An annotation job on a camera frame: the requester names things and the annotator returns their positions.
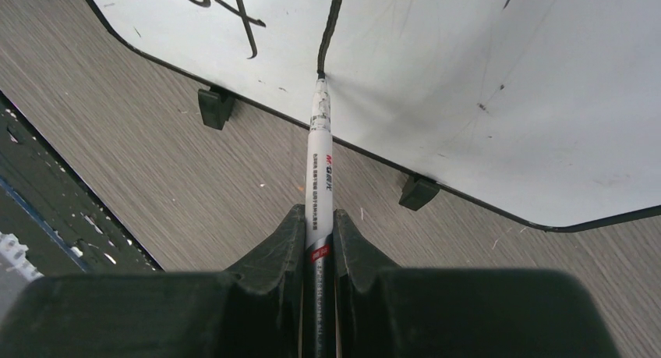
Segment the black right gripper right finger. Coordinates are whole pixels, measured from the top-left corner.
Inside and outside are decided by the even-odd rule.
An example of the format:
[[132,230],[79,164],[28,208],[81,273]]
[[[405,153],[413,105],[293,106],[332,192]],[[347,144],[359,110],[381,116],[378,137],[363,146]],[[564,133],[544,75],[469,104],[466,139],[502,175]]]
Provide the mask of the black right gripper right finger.
[[334,214],[344,357],[617,357],[593,298],[553,269],[406,268]]

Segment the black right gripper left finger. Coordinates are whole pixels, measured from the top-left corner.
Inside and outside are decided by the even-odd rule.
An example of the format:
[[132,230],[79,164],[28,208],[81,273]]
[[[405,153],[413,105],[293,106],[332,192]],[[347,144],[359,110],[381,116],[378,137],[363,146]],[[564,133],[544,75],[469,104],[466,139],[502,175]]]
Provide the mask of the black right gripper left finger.
[[219,272],[43,277],[1,324],[4,357],[295,357],[304,207]]

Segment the white whiteboard marker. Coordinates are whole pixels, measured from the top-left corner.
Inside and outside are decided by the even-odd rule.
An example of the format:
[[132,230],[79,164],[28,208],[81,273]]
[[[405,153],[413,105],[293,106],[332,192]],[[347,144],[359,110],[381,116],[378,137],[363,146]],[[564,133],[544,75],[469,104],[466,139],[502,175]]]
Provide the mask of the white whiteboard marker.
[[326,76],[319,72],[313,93],[306,157],[303,357],[336,356],[330,102]]

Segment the small black-framed whiteboard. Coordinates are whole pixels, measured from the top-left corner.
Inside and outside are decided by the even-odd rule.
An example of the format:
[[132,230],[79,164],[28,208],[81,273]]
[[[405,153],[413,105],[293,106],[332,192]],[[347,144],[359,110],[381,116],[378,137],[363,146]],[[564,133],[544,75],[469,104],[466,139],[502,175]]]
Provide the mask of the small black-framed whiteboard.
[[[331,0],[85,0],[138,55],[307,125]],[[343,0],[347,147],[538,229],[660,213],[660,0]]]

